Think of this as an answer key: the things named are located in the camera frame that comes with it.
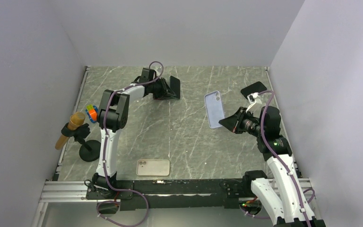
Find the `white phone case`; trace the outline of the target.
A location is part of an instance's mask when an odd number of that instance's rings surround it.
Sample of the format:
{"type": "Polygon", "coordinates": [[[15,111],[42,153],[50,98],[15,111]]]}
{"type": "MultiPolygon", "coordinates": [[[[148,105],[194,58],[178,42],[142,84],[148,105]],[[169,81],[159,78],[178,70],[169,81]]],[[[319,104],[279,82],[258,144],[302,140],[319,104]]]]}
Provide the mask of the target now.
{"type": "Polygon", "coordinates": [[[168,159],[140,159],[137,162],[138,176],[168,176],[170,161],[168,159]]]}

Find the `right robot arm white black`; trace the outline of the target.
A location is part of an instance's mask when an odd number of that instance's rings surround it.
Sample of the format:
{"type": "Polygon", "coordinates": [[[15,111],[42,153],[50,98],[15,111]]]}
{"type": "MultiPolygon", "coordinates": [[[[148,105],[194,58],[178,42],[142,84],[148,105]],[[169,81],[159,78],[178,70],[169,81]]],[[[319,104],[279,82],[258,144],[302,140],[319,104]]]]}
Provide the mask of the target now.
{"type": "Polygon", "coordinates": [[[219,124],[235,134],[256,137],[260,153],[277,183],[276,192],[264,171],[247,171],[242,177],[242,192],[256,196],[275,227],[324,227],[306,200],[294,167],[291,147],[280,134],[281,116],[277,108],[265,106],[257,118],[245,107],[221,119],[219,124]]]}

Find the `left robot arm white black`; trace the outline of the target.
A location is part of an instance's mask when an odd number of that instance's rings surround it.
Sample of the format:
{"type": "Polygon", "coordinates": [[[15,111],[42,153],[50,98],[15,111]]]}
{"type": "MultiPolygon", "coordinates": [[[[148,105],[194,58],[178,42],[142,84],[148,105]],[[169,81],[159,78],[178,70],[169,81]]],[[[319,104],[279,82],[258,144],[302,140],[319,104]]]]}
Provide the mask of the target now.
{"type": "Polygon", "coordinates": [[[117,192],[116,154],[122,130],[129,116],[130,103],[152,95],[154,100],[180,99],[181,81],[170,76],[164,79],[154,69],[143,68],[127,87],[105,90],[98,107],[97,122],[101,132],[98,166],[88,185],[104,198],[112,198],[117,192]]]}

